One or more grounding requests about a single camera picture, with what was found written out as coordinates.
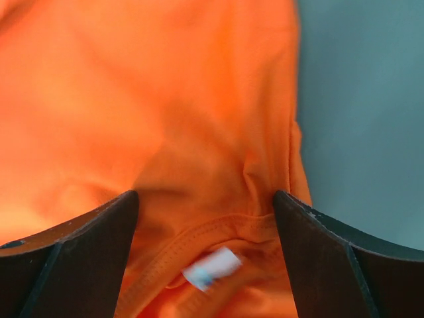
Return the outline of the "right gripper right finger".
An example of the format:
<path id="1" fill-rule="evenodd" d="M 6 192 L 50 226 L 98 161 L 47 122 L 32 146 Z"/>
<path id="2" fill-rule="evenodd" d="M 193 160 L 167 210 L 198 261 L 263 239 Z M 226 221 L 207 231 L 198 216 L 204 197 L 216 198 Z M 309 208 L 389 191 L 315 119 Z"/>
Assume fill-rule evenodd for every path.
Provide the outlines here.
<path id="1" fill-rule="evenodd" d="M 274 215 L 299 317 L 422 317 L 423 251 L 277 191 Z"/>

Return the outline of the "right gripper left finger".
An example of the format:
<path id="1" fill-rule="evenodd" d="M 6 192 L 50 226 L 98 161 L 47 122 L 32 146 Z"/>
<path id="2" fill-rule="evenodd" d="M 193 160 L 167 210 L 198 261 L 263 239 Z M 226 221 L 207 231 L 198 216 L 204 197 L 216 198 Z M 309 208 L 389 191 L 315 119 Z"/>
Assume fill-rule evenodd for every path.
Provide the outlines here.
<path id="1" fill-rule="evenodd" d="M 2 317 L 113 317 L 138 219 L 138 195 L 1 246 Z"/>

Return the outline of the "orange t shirt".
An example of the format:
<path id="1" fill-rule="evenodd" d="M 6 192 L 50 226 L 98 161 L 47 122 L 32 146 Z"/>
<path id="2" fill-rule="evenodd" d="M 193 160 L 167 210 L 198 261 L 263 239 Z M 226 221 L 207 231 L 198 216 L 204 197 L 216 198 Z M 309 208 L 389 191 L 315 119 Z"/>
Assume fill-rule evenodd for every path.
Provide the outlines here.
<path id="1" fill-rule="evenodd" d="M 295 1 L 2 1 L 1 241 L 134 189 L 117 317 L 295 317 Z"/>

